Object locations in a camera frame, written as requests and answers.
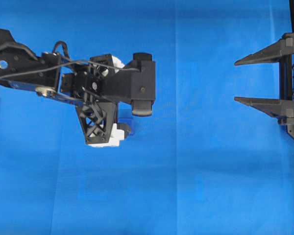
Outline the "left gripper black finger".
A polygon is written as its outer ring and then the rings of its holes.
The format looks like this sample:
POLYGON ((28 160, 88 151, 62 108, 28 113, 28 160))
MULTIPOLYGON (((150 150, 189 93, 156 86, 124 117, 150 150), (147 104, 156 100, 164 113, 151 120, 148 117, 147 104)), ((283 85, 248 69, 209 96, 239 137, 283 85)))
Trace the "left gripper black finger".
POLYGON ((122 140, 125 140, 128 136, 133 135, 132 127, 127 123, 117 123, 117 130, 121 132, 122 140))

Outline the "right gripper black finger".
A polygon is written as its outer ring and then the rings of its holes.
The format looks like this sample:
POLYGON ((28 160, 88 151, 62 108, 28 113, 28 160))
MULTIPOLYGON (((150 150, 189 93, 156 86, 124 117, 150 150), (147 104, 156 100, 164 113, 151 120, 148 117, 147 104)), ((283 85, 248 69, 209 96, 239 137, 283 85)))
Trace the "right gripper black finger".
POLYGON ((268 98, 234 97, 236 102, 257 109, 272 118, 294 118, 294 101, 268 98))
POLYGON ((280 39, 276 43, 236 61, 234 65, 277 63, 283 56, 292 54, 294 54, 294 38, 280 39))

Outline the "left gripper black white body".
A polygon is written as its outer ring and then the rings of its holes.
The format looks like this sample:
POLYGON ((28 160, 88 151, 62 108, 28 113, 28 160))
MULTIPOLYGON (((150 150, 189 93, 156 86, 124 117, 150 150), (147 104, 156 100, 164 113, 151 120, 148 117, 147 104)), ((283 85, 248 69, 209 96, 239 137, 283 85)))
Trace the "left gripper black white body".
POLYGON ((81 99, 75 107, 85 142, 91 147, 118 147, 124 140, 124 130, 118 128, 118 103, 111 102, 100 94, 105 78, 123 68, 120 59, 105 54, 90 58, 98 65, 75 65, 73 72, 62 75, 60 92, 81 99))

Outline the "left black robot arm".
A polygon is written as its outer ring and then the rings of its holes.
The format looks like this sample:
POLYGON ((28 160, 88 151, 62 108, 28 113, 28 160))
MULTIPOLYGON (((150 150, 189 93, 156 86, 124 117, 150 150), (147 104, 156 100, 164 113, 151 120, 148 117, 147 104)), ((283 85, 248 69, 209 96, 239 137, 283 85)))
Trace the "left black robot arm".
POLYGON ((85 143, 92 147, 117 147, 130 134, 131 127, 118 121, 119 103, 106 96, 103 83, 133 72, 110 54, 73 60, 63 41, 37 56, 0 29, 0 85, 73 105, 85 143))

